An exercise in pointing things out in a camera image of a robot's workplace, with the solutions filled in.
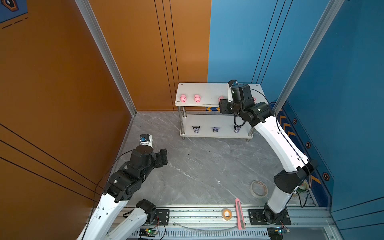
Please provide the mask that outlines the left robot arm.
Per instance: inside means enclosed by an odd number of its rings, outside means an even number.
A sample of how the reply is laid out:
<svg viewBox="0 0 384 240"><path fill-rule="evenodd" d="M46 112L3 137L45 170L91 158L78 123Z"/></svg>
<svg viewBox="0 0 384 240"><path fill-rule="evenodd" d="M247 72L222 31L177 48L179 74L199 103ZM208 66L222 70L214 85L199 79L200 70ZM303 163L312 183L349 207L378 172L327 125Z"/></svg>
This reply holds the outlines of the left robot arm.
<svg viewBox="0 0 384 240"><path fill-rule="evenodd" d="M115 219L153 169L168 164L167 150L154 152L151 146L137 146L128 162L113 173L92 216L78 236L79 240L126 240L134 231L155 219L156 206L140 200L132 212L111 232Z"/></svg>

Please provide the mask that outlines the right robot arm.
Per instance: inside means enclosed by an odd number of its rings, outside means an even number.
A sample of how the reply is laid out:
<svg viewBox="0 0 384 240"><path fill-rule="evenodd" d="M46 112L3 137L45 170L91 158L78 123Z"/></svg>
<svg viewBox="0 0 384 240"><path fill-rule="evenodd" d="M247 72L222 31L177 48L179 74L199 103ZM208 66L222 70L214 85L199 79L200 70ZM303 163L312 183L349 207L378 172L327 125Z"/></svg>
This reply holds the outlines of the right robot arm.
<svg viewBox="0 0 384 240"><path fill-rule="evenodd" d="M284 168L274 176L276 186L263 211L263 219L267 224L280 224L293 193L311 176L318 163L309 160L292 142L268 102L255 103L248 84L231 80L228 86L229 97L219 101L221 114L232 114L249 123L265 138Z"/></svg>

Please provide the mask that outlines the black purple figurine toy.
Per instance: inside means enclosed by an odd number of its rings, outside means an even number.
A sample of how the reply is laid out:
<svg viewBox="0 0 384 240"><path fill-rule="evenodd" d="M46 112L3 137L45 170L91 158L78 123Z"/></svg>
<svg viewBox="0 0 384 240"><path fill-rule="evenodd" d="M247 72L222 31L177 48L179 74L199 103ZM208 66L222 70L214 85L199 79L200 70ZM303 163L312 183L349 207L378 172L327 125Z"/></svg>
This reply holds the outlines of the black purple figurine toy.
<svg viewBox="0 0 384 240"><path fill-rule="evenodd" d="M234 126L234 132L235 132L236 134L239 133L240 130L241 130L241 127L239 127L239 126Z"/></svg>

